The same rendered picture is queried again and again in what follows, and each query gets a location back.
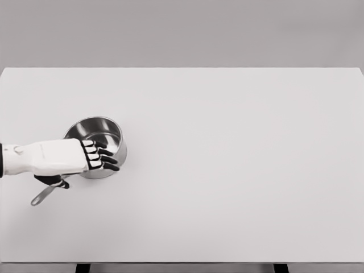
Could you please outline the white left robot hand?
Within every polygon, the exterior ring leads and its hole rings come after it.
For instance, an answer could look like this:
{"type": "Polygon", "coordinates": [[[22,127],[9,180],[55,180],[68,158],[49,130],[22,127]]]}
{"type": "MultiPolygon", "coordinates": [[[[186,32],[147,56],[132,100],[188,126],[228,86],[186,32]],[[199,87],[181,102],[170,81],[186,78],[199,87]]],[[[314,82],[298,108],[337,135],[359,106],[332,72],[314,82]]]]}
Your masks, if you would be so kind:
{"type": "Polygon", "coordinates": [[[59,139],[35,143],[31,172],[43,184],[68,189],[63,176],[106,169],[119,171],[118,161],[112,158],[107,145],[95,140],[59,139]]]}

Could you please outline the steel pot with long handle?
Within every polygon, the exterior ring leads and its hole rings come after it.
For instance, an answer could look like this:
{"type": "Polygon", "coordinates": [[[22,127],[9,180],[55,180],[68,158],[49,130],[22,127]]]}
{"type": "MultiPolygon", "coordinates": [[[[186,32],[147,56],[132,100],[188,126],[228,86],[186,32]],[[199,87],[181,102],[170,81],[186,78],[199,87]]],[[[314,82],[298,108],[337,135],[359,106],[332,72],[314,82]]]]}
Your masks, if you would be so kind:
{"type": "MultiPolygon", "coordinates": [[[[127,157],[127,146],[119,125],[107,117],[87,117],[73,124],[64,134],[64,138],[76,138],[79,140],[93,140],[106,145],[106,150],[110,151],[113,159],[117,160],[120,168],[127,157]]],[[[113,175],[115,172],[109,169],[98,169],[83,172],[80,175],[86,179],[103,179],[113,175]]],[[[53,188],[47,187],[41,191],[32,201],[32,206],[39,205],[53,188]]]]}

